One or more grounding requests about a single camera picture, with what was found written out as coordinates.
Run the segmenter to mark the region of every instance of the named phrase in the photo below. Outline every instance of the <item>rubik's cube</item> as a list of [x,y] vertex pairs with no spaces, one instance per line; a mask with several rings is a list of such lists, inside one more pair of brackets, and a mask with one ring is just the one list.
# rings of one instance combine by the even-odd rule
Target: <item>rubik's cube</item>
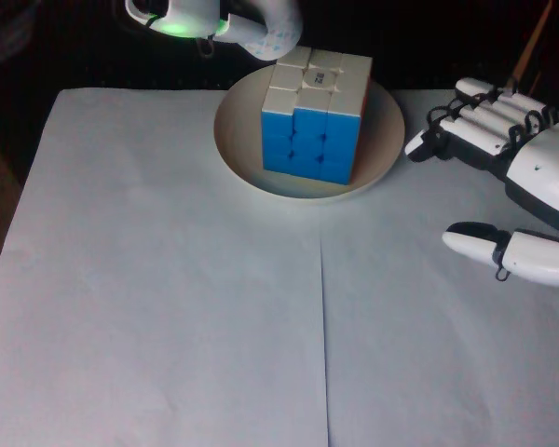
[[264,168],[348,184],[372,62],[308,47],[278,60],[261,113]]

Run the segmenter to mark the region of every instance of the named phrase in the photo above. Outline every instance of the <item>beige plate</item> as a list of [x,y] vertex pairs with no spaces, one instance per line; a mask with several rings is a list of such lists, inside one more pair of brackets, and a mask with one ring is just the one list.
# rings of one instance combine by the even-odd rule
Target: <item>beige plate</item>
[[272,66],[266,67],[241,79],[217,110],[215,143],[226,165],[240,179],[276,196],[319,203],[364,191],[389,171],[402,150],[403,117],[395,100],[376,83],[369,89],[349,185],[264,170],[261,107],[272,72]]

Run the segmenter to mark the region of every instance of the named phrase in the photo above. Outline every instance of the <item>white table surface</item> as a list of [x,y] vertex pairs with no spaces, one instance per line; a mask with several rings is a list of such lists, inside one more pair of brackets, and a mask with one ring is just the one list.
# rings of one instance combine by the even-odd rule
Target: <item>white table surface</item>
[[[257,195],[223,95],[59,97],[0,259],[0,446],[559,446],[559,290],[441,242],[551,231],[455,160]],[[410,138],[452,92],[395,97]]]

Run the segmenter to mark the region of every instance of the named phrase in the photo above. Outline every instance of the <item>robotic arm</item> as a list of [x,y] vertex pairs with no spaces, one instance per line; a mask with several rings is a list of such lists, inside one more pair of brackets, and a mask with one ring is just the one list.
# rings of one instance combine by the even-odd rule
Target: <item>robotic arm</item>
[[[511,200],[559,230],[559,112],[517,88],[499,89],[476,79],[458,81],[456,94],[429,112],[429,128],[408,143],[408,157],[415,162],[455,157],[486,170],[505,183]],[[443,242],[497,268],[498,280],[516,274],[559,287],[559,240],[553,237],[456,223]]]
[[263,61],[289,53],[302,33],[295,0],[248,0],[265,25],[232,13],[230,0],[125,0],[130,17],[154,31],[236,43]]

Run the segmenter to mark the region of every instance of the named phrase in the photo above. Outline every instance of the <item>white cube tile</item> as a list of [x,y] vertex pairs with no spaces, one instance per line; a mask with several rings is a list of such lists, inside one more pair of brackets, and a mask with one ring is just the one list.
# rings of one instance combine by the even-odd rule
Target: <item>white cube tile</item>
[[335,91],[342,93],[365,91],[368,84],[369,76],[367,75],[343,73],[335,81]]
[[332,95],[328,112],[338,115],[362,116],[365,94],[366,90],[354,93],[336,92]]
[[321,68],[324,70],[339,71],[342,64],[342,53],[315,49],[310,57],[310,68]]
[[373,59],[366,56],[355,56],[353,54],[344,54],[340,64],[341,73],[349,73],[352,75],[371,75]]
[[295,91],[270,88],[263,102],[263,112],[292,115],[298,95]]
[[283,58],[278,59],[278,65],[285,65],[287,67],[300,68],[304,70],[308,67],[310,60],[310,47],[296,47]]
[[329,91],[303,88],[298,93],[296,108],[327,112],[331,99],[332,94]]
[[329,70],[311,68],[305,73],[302,82],[303,88],[316,88],[319,90],[334,91],[335,74]]
[[302,87],[303,71],[299,68],[276,65],[271,76],[271,88],[298,91]]

